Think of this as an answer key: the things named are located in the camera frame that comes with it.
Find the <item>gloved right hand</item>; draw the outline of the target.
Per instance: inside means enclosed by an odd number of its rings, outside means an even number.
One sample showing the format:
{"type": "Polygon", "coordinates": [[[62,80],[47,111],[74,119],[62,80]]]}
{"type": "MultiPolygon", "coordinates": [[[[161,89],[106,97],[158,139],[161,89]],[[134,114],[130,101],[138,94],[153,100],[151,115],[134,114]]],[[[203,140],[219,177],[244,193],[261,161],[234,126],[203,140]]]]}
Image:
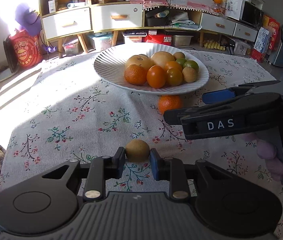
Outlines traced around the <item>gloved right hand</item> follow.
{"type": "Polygon", "coordinates": [[[274,181],[283,180],[283,163],[277,158],[276,147],[265,140],[260,139],[256,133],[246,133],[241,135],[241,138],[245,142],[256,141],[257,155],[263,159],[266,164],[267,170],[270,172],[271,177],[274,181]]]}

